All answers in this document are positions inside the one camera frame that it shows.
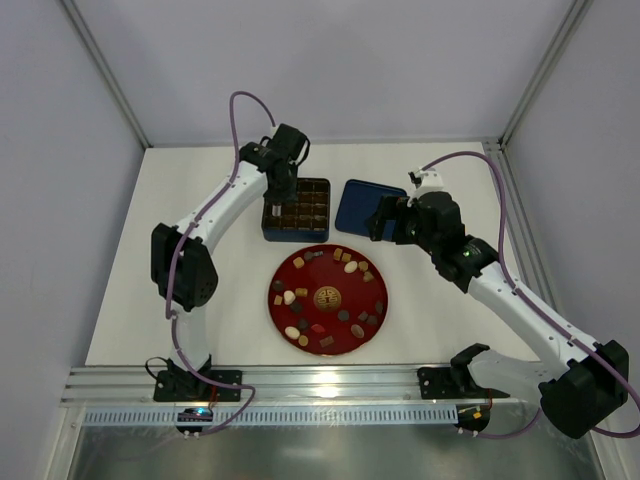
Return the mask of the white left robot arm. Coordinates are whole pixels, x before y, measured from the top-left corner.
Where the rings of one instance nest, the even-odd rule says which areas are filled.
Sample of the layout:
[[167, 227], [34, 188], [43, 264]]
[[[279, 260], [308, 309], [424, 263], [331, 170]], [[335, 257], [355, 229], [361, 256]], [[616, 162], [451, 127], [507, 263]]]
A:
[[214, 250], [257, 200], [264, 203], [261, 227], [268, 241], [301, 243], [276, 268], [266, 294], [268, 320], [286, 344], [319, 358], [338, 357], [369, 344], [388, 324], [391, 298], [378, 266], [328, 241], [328, 181], [298, 174], [309, 147], [300, 130], [277, 125], [237, 147], [232, 172], [191, 214], [152, 231], [151, 279], [165, 301], [174, 347], [154, 377], [156, 401], [239, 400], [241, 375], [213, 365], [206, 309], [219, 285]]

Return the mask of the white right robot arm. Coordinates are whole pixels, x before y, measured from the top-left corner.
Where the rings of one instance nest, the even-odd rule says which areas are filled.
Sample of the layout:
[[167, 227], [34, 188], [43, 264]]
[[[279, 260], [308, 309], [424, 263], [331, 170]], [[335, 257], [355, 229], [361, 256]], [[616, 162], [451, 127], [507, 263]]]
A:
[[504, 357], [486, 346], [469, 350], [463, 363], [473, 382], [537, 404], [566, 436], [578, 439], [622, 407], [637, 400], [631, 387], [629, 355], [570, 325], [510, 275], [492, 246], [469, 235], [460, 208], [444, 191], [392, 201], [392, 239], [416, 245], [437, 272], [486, 306], [536, 354], [539, 364]]

